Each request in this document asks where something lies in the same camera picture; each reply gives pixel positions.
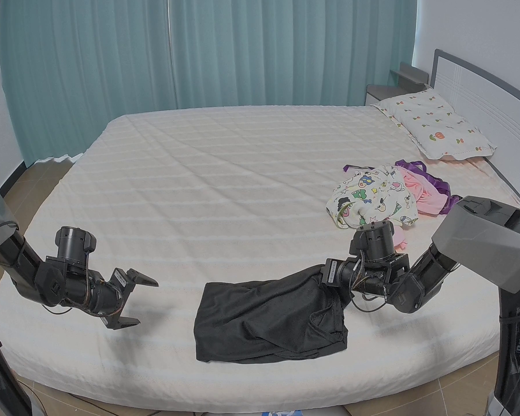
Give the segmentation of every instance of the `fitted sheet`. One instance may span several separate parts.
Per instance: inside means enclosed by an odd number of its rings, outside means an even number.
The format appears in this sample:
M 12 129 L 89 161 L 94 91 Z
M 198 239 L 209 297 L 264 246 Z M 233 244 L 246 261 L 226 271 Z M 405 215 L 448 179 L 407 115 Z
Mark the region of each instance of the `fitted sheet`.
M 138 286 L 112 331 L 78 311 L 55 316 L 0 282 L 0 340 L 20 375 L 105 402 L 195 412 L 260 412 L 357 402 L 420 385 L 499 348 L 497 288 L 460 267 L 412 315 L 349 306 L 345 351 L 274 364 L 203 363 L 193 324 L 206 282 L 281 278 L 347 257 L 353 230 L 326 212 L 345 164 L 420 160 L 374 107 L 215 107 L 111 121 L 44 201 L 26 237 L 55 255 L 62 225 L 97 238 L 90 266 Z M 427 161 L 455 194 L 518 206 L 483 159 Z M 443 217 L 405 230 L 413 263 Z M 376 303 L 360 304 L 365 307 Z

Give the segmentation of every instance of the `pillow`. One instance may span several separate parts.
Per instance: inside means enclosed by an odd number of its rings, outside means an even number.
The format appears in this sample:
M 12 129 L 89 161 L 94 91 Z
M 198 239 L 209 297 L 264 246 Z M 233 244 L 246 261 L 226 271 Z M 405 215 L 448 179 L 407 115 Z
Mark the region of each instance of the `pillow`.
M 496 146 L 455 113 L 433 88 L 373 105 L 404 130 L 428 159 L 491 156 Z

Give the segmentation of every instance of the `tile floor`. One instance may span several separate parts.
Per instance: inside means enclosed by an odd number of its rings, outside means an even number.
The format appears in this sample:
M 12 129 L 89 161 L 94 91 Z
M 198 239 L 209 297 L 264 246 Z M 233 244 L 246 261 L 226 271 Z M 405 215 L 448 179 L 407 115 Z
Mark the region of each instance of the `tile floor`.
M 29 168 L 6 195 L 5 201 L 24 232 L 42 202 L 71 167 L 69 161 L 49 161 Z M 0 268 L 0 279 L 3 274 Z M 495 384 L 497 354 L 475 362 L 447 376 L 406 392 L 346 406 L 352 416 L 481 416 L 487 395 Z M 152 411 L 85 403 L 67 393 L 20 378 L 39 398 L 48 416 L 145 416 Z M 190 416 L 192 413 L 160 412 L 159 416 Z

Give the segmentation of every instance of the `folded black clothing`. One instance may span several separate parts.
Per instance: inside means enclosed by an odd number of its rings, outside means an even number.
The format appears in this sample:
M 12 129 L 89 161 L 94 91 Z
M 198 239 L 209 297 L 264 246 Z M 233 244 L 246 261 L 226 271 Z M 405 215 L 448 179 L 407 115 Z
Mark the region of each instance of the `folded black clothing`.
M 268 363 L 345 350 L 350 298 L 322 283 L 321 267 L 273 281 L 207 283 L 194 320 L 197 360 Z

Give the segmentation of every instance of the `white headboard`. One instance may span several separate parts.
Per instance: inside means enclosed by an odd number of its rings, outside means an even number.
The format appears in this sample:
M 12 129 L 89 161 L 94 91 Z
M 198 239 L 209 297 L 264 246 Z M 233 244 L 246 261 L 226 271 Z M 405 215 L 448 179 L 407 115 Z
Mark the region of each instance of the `white headboard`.
M 435 50 L 431 86 L 497 146 L 487 160 L 520 196 L 520 91 L 440 49 Z

